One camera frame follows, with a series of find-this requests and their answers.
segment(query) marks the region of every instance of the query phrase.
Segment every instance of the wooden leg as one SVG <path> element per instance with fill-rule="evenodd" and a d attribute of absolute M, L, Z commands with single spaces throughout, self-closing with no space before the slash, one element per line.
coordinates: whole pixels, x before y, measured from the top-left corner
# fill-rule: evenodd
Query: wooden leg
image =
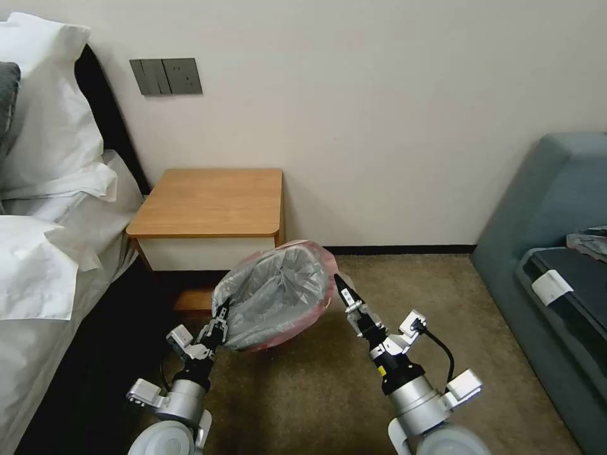
<path fill-rule="evenodd" d="M 134 237 L 131 237 L 131 242 L 133 243 L 133 246 L 135 247 L 135 249 L 139 253 L 139 256 L 141 256 L 141 260 L 144 262 L 144 264 L 147 267 L 147 269 L 150 270 L 150 271 L 153 271 L 152 267 L 150 266 L 150 263 L 147 261 L 147 258 L 144 255 L 144 251 L 141 249 L 141 245 L 139 245 L 139 242 L 137 241 L 137 239 L 134 238 Z"/>

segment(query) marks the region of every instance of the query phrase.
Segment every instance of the white bedsheet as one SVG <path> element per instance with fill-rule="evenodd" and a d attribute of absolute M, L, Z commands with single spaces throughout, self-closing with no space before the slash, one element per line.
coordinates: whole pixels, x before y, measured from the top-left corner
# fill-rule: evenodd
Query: white bedsheet
<path fill-rule="evenodd" d="M 78 194 L 4 203 L 9 214 L 32 215 L 72 229 L 74 235 L 90 242 L 102 267 L 78 273 L 71 320 L 0 321 L 2 455 L 15 451 L 82 319 L 137 256 L 128 247 L 123 231 L 143 198 L 115 152 L 106 152 L 104 161 L 118 175 L 114 202 Z"/>

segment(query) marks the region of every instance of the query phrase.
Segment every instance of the white pillow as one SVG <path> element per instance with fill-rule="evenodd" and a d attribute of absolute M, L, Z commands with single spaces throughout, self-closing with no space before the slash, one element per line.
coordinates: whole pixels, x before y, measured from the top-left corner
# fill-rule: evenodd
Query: white pillow
<path fill-rule="evenodd" d="M 0 216 L 0 320 L 69 320 L 76 275 L 101 266 L 95 252 L 59 224 Z"/>
<path fill-rule="evenodd" d="M 116 174 L 101 160 L 103 140 L 74 76 L 88 36 L 86 27 L 24 13 L 0 22 L 0 61 L 21 68 L 18 136 L 0 165 L 0 198 L 84 191 L 111 199 Z"/>

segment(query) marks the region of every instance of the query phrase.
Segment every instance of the white drawer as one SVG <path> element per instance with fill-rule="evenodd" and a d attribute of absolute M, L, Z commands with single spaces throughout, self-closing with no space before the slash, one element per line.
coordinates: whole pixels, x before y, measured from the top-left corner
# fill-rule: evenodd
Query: white drawer
<path fill-rule="evenodd" d="M 230 270 L 245 257 L 274 248 L 273 237 L 139 238 L 152 270 Z"/>

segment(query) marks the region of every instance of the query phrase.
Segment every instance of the black headboard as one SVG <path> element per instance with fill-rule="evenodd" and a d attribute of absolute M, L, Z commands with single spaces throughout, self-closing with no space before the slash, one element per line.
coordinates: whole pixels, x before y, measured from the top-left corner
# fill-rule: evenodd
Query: black headboard
<path fill-rule="evenodd" d="M 103 137 L 105 149 L 115 150 L 129 168 L 141 192 L 150 193 L 150 184 L 145 178 L 139 158 L 135 153 L 130 135 L 126 129 L 122 113 L 118 108 L 114 93 L 97 60 L 97 56 L 87 44 L 74 68 L 80 90 L 89 101 L 93 117 Z"/>

